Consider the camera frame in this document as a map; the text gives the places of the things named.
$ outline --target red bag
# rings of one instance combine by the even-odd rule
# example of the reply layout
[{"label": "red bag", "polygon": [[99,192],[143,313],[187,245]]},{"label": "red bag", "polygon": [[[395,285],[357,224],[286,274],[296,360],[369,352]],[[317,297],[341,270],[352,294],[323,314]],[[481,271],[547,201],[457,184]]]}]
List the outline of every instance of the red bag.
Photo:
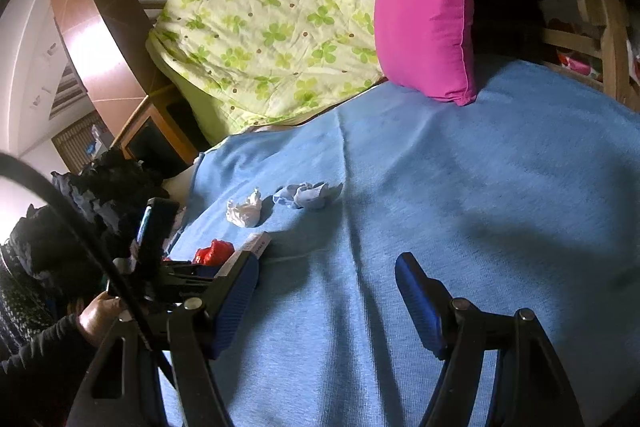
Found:
[{"label": "red bag", "polygon": [[235,250],[231,243],[214,239],[211,241],[210,247],[200,248],[191,262],[206,266],[222,266],[233,255]]}]

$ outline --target human hand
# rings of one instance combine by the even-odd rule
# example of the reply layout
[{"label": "human hand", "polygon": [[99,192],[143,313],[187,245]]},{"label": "human hand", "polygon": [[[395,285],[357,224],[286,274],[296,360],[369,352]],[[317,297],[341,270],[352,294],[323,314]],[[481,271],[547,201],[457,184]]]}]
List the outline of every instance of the human hand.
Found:
[{"label": "human hand", "polygon": [[87,342],[98,347],[124,309],[122,299],[112,298],[107,292],[102,292],[78,316],[78,330]]}]

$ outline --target metal screw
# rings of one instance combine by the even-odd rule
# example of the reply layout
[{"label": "metal screw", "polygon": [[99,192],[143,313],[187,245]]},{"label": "metal screw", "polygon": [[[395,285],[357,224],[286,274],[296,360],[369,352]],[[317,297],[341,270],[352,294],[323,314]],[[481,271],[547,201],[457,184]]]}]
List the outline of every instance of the metal screw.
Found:
[{"label": "metal screw", "polygon": [[533,310],[530,310],[529,308],[523,308],[518,312],[518,315],[520,315],[520,318],[523,321],[532,321],[533,319],[536,318],[536,314],[533,312]]},{"label": "metal screw", "polygon": [[120,315],[118,315],[118,318],[120,322],[129,322],[133,317],[131,317],[129,310],[123,310],[120,312]]},{"label": "metal screw", "polygon": [[202,299],[200,299],[199,297],[191,297],[188,298],[183,305],[188,310],[197,310],[198,308],[200,308],[200,306],[202,306]]},{"label": "metal screw", "polygon": [[453,307],[457,310],[468,310],[469,306],[471,306],[471,303],[466,300],[465,298],[462,297],[456,297],[455,299],[453,299],[451,301],[451,304],[453,305]]}]

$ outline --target light blue blanket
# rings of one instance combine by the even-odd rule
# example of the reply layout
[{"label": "light blue blanket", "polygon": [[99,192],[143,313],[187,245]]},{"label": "light blue blanket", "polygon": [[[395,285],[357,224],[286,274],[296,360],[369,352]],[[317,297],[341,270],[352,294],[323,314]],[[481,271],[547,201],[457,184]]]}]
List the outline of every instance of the light blue blanket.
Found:
[{"label": "light blue blanket", "polygon": [[[273,243],[216,380],[239,427],[417,426],[441,363],[394,281],[411,251],[480,309],[537,313],[588,426],[640,385],[640,117],[527,62],[479,57],[466,107],[383,84],[299,128],[231,137],[202,159],[173,259],[252,230],[254,187],[342,184],[322,210],[272,207]],[[495,353],[471,425],[484,425]],[[179,415],[174,407],[173,416]]]}]

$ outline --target black sleeve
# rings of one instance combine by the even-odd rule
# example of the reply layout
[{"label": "black sleeve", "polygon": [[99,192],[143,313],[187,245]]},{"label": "black sleeve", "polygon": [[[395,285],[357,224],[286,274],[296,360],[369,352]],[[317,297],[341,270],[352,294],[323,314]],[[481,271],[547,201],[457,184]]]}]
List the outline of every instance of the black sleeve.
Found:
[{"label": "black sleeve", "polygon": [[94,354],[95,347],[78,330],[75,315],[64,317],[22,346],[1,364],[0,423],[64,425]]}]

